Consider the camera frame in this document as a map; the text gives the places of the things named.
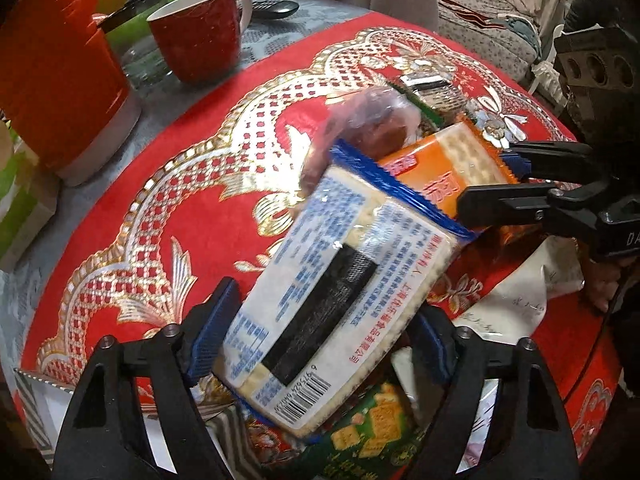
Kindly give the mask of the right hand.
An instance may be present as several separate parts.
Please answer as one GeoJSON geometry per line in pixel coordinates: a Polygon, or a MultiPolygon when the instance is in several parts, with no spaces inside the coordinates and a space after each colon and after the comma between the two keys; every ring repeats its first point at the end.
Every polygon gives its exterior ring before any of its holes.
{"type": "Polygon", "coordinates": [[[582,256],[580,266],[585,282],[582,291],[590,304],[606,312],[620,287],[623,272],[635,263],[635,258],[595,262],[588,255],[582,256]]]}

